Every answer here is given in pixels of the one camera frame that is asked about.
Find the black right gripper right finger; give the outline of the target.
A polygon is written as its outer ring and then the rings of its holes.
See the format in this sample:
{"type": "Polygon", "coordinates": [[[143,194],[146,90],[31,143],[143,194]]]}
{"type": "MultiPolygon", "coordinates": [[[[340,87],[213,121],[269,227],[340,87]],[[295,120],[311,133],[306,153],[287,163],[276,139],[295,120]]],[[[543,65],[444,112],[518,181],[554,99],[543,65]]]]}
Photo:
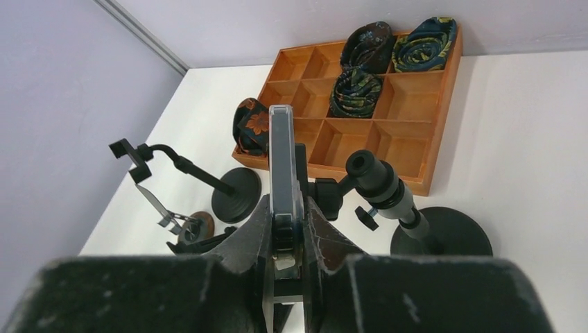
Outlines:
{"type": "Polygon", "coordinates": [[[489,256],[373,256],[313,200],[304,235],[307,332],[552,332],[527,275],[489,256]]]}

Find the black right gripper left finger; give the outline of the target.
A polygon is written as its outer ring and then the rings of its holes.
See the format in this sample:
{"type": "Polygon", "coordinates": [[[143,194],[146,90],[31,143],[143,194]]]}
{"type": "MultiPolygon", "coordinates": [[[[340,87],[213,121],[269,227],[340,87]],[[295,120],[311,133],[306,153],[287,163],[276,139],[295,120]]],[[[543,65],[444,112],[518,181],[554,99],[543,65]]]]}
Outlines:
{"type": "Polygon", "coordinates": [[[271,332],[269,199],[202,255],[71,257],[42,267],[6,332],[271,332]]]}

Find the wooden-base grey phone stand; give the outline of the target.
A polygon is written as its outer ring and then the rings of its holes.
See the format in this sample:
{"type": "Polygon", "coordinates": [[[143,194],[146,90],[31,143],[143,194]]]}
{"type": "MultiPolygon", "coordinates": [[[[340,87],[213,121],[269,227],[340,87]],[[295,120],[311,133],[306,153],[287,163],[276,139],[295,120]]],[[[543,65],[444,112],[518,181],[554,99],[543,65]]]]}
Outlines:
{"type": "Polygon", "coordinates": [[[157,224],[177,236],[178,243],[188,246],[214,236],[214,218],[208,212],[199,211],[189,216],[173,212],[165,208],[147,188],[138,184],[135,187],[161,215],[162,218],[157,224]]]}

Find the black round-base phone stand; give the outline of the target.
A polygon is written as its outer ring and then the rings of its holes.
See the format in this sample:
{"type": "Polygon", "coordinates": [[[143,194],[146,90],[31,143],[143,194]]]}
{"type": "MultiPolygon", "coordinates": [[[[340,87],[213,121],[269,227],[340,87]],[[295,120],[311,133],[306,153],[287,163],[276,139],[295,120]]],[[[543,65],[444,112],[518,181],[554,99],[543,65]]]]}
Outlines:
{"type": "Polygon", "coordinates": [[[154,158],[154,152],[162,152],[172,161],[176,170],[214,189],[211,208],[224,223],[234,224],[244,220],[261,198],[261,178],[255,171],[245,167],[231,169],[223,177],[217,178],[165,144],[140,144],[134,147],[123,138],[111,143],[109,149],[117,159],[125,155],[131,159],[134,167],[128,173],[137,185],[152,176],[148,162],[154,158]]]}

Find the black pole phone stand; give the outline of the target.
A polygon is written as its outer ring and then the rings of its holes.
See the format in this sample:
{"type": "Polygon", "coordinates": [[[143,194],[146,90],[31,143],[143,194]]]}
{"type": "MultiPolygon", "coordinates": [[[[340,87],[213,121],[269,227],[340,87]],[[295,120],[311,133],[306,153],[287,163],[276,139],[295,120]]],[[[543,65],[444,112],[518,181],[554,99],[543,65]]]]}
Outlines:
{"type": "Polygon", "coordinates": [[[361,196],[370,208],[358,206],[354,213],[368,229],[379,226],[376,215],[396,220],[390,241],[393,255],[469,255],[491,256],[492,245],[482,227],[468,215],[450,207],[417,209],[414,196],[393,167],[369,150],[352,153],[345,163],[346,176],[317,178],[303,185],[328,221],[335,221],[344,197],[351,191],[361,196]]]}

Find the white-case smartphone stand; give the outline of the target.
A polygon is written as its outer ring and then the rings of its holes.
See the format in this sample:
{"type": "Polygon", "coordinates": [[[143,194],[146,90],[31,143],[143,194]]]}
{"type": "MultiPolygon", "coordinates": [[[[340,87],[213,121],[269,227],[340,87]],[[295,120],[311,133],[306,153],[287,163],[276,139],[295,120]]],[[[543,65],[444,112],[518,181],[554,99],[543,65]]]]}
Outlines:
{"type": "Polygon", "coordinates": [[[293,108],[290,105],[272,105],[269,115],[273,259],[279,279],[296,278],[300,265],[300,230],[304,208],[296,170],[293,108]]]}

